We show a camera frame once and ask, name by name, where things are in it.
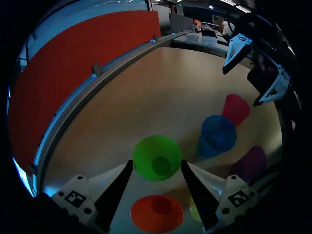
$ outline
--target ceiling light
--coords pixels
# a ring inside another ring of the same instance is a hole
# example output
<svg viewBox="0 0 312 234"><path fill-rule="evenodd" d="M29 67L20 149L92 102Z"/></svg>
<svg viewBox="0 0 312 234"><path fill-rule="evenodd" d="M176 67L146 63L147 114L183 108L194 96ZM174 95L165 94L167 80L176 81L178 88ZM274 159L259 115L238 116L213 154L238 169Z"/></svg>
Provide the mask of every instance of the ceiling light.
<svg viewBox="0 0 312 234"><path fill-rule="evenodd" d="M251 12L250 10L248 10L248 9L246 9L244 7L241 7L241 6L236 6L236 8L241 10L241 11L243 11L243 12L245 12L245 13L250 13Z"/></svg>
<svg viewBox="0 0 312 234"><path fill-rule="evenodd" d="M230 4L230 5L232 5L232 6L234 6L235 5L235 3L234 2L232 2L232 1L229 1L229 0L220 0L221 2L225 2L225 3L227 3L227 4Z"/></svg>
<svg viewBox="0 0 312 234"><path fill-rule="evenodd" d="M294 56L296 56L295 52L292 50L292 48L290 46L288 46L288 49L294 54Z"/></svg>

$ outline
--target desk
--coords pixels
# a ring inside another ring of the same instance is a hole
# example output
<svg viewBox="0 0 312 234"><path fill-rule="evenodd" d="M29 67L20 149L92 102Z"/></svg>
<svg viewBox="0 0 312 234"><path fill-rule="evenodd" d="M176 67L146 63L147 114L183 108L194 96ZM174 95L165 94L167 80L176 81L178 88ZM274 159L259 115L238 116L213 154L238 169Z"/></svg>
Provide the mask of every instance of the desk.
<svg viewBox="0 0 312 234"><path fill-rule="evenodd" d="M199 37L198 41L189 41L189 40L187 40L186 36L183 35L183 36L180 36L178 38L175 38L174 42L185 43L185 44L193 44L193 45L197 45L197 46L207 47L207 48L212 49L212 50L214 50L216 52L219 52L219 53L221 52L223 54L222 57L225 57L225 54L227 54L227 52L229 50L228 46L225 46L225 45L222 45L222 44L217 44L216 46L212 46L212 45L208 45L208 44L202 43L202 34L201 33L191 32L188 35L197 35ZM226 42L226 40L223 37L218 37L217 40Z"/></svg>
<svg viewBox="0 0 312 234"><path fill-rule="evenodd" d="M77 174L94 177L132 158L143 138L163 134L179 143L183 158L227 176L229 165L252 146L264 149L271 160L282 136L273 103L254 108L258 96L247 81L248 68L237 65L222 74L224 59L192 50L158 48L117 75L82 109L60 139L51 157L44 190L52 194ZM195 154L202 122L221 114L225 98L235 93L251 107L250 117L237 128L236 146L204 160ZM191 217L190 192L178 171L162 182L150 182L135 170L111 225L111 234L145 232L131 220L133 203L147 195L166 194L184 207L184 222L172 233L202 233Z"/></svg>
<svg viewBox="0 0 312 234"><path fill-rule="evenodd" d="M219 31L216 32L216 35L219 36L219 37L223 37L222 33L219 32Z"/></svg>

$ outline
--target gray wall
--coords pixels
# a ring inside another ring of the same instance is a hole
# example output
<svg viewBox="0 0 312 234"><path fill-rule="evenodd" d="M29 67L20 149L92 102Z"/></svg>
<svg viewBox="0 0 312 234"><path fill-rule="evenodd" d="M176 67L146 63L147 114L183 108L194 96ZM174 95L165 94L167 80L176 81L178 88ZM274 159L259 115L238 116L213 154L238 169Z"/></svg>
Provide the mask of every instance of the gray wall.
<svg viewBox="0 0 312 234"><path fill-rule="evenodd" d="M157 11L159 25L160 27L165 27L170 25L169 13L171 13L171 9L168 7L163 7L160 5L153 5L153 11Z"/></svg>
<svg viewBox="0 0 312 234"><path fill-rule="evenodd" d="M175 32L189 30L192 28L194 20L192 18L180 16L177 14L169 14L171 29Z"/></svg>
<svg viewBox="0 0 312 234"><path fill-rule="evenodd" d="M176 7L177 7L177 14L180 16L183 16L184 15L183 6L180 7L180 2L177 3Z"/></svg>

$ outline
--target green plastic cup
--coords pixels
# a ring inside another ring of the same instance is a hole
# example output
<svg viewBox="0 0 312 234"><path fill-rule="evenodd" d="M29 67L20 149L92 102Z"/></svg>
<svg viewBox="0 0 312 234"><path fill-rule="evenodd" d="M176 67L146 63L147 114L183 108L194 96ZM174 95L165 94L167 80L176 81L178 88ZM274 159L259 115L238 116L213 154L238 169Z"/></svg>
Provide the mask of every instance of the green plastic cup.
<svg viewBox="0 0 312 234"><path fill-rule="evenodd" d="M133 152L133 166L140 176L150 181L163 181L181 166L182 152L172 139L149 136L139 142Z"/></svg>

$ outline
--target red plastic cup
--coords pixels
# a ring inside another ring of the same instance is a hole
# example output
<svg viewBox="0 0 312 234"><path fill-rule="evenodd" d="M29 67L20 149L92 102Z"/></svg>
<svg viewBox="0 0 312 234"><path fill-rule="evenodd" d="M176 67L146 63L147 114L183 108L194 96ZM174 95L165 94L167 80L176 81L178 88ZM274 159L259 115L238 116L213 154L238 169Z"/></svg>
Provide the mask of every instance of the red plastic cup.
<svg viewBox="0 0 312 234"><path fill-rule="evenodd" d="M237 127L250 114L250 107L248 103L236 94L229 94L225 99L222 115L231 120Z"/></svg>
<svg viewBox="0 0 312 234"><path fill-rule="evenodd" d="M176 229L184 218L182 206L174 199L152 195L136 201L131 208L131 219L143 231L165 233Z"/></svg>
<svg viewBox="0 0 312 234"><path fill-rule="evenodd" d="M266 169L266 164L265 152L261 147L254 146L232 166L231 175L238 175L248 183Z"/></svg>

